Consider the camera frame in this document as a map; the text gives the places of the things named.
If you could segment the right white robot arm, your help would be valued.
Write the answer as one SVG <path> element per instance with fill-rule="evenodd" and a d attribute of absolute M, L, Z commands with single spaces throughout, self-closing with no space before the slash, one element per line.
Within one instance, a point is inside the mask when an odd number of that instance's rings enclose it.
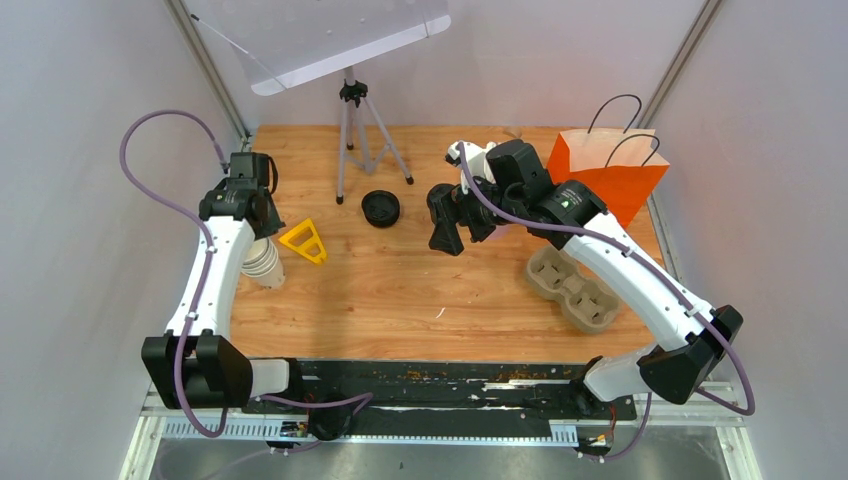
<path fill-rule="evenodd" d="M 434 225 L 428 246 L 452 256 L 464 250 L 459 230 L 474 242 L 497 227 L 524 226 L 558 252 L 577 260 L 611 288 L 647 326 L 651 345 L 618 357 L 593 360 L 571 390 L 571 403 L 596 417 L 611 401 L 653 393 L 682 405 L 724 359 L 737 368 L 749 415 L 754 400 L 747 374 L 731 344 L 742 315 L 732 306 L 714 307 L 683 287 L 625 232 L 609 207 L 587 185 L 555 182 L 536 149 L 520 139 L 485 147 L 456 141 L 445 160 L 460 171 L 456 185 L 441 183 L 427 194 Z"/>

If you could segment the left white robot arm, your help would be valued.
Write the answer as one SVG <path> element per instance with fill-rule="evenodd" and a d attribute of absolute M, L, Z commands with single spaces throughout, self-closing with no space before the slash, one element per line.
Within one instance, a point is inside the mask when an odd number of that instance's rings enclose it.
<path fill-rule="evenodd" d="M 146 370 L 169 409 L 179 409 L 181 396 L 200 409 L 241 408 L 262 395 L 283 413 L 305 403 L 307 389 L 292 377 L 293 362 L 250 360 L 230 341 L 240 276 L 269 288 L 284 280 L 272 241 L 284 226 L 272 199 L 278 177 L 271 156 L 234 153 L 228 175 L 191 216 L 202 229 L 186 291 L 164 334 L 146 338 L 141 348 Z"/>

